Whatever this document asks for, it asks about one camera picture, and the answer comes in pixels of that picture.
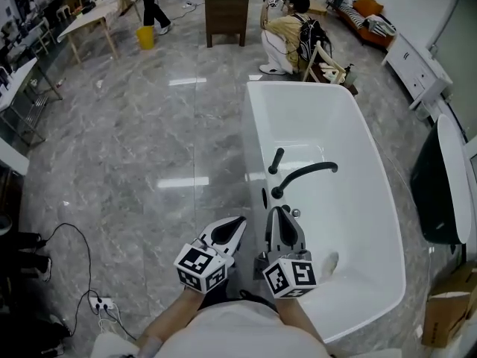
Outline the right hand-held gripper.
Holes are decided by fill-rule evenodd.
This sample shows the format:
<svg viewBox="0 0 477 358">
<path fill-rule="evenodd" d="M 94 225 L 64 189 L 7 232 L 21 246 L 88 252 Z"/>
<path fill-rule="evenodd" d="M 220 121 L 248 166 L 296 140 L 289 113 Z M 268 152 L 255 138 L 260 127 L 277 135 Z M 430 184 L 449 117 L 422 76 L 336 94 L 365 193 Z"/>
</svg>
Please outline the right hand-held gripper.
<svg viewBox="0 0 477 358">
<path fill-rule="evenodd" d="M 290 212 L 273 207 L 265 225 L 266 254 L 254 260 L 254 280 L 264 280 L 274 298 L 299 298 L 317 287 L 312 255 L 302 228 Z M 278 251 L 291 253 L 278 255 Z"/>
</svg>

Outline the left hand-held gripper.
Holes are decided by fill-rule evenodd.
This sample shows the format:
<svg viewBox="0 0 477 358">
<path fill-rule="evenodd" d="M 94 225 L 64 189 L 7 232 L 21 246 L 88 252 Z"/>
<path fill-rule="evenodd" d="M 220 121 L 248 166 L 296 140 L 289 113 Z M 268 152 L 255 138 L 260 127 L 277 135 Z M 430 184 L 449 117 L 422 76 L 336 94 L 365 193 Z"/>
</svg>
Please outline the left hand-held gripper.
<svg viewBox="0 0 477 358">
<path fill-rule="evenodd" d="M 186 243 L 177 255 L 174 267 L 179 281 L 202 294 L 219 286 L 235 263 L 233 255 L 240 249 L 246 227 L 244 216 L 223 218 L 207 225 L 199 238 Z"/>
</svg>

